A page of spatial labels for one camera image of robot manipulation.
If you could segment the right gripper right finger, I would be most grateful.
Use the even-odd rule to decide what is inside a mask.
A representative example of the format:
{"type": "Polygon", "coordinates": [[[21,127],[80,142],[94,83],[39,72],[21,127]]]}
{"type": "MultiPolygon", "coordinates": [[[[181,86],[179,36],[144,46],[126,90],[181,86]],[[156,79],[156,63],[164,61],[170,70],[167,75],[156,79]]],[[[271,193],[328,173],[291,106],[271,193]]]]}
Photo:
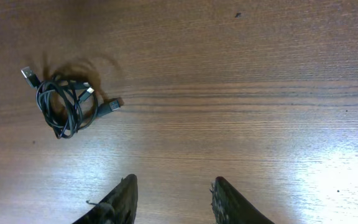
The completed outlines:
{"type": "Polygon", "coordinates": [[[211,184],[212,211],[218,224],[273,224],[224,177],[211,184]]]}

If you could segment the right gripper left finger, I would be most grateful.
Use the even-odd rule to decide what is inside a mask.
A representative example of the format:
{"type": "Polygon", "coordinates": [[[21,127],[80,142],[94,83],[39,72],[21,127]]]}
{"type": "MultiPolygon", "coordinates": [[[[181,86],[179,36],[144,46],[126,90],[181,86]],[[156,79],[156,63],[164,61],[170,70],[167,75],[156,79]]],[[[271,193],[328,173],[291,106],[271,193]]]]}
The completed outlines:
{"type": "Polygon", "coordinates": [[[134,224],[137,202],[137,176],[129,174],[98,203],[87,200],[92,208],[73,224],[134,224]]]}

